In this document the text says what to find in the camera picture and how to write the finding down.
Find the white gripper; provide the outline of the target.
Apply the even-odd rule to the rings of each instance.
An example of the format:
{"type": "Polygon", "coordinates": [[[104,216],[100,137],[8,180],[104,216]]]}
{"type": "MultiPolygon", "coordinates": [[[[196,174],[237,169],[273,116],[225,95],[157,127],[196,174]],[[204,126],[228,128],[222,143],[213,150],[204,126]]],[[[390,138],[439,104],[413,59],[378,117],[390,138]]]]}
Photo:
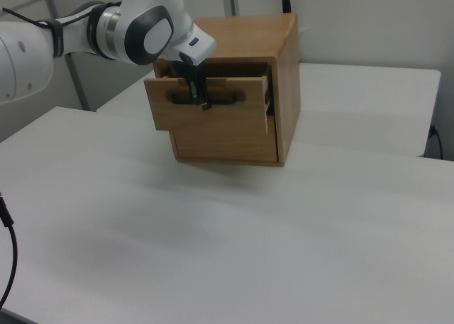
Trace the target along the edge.
{"type": "Polygon", "coordinates": [[[216,41],[195,23],[191,24],[184,35],[169,42],[165,49],[165,59],[170,61],[174,76],[183,78],[189,88],[188,97],[173,98],[173,103],[200,105],[204,111],[211,108],[205,64],[201,63],[215,49],[216,41]]]}

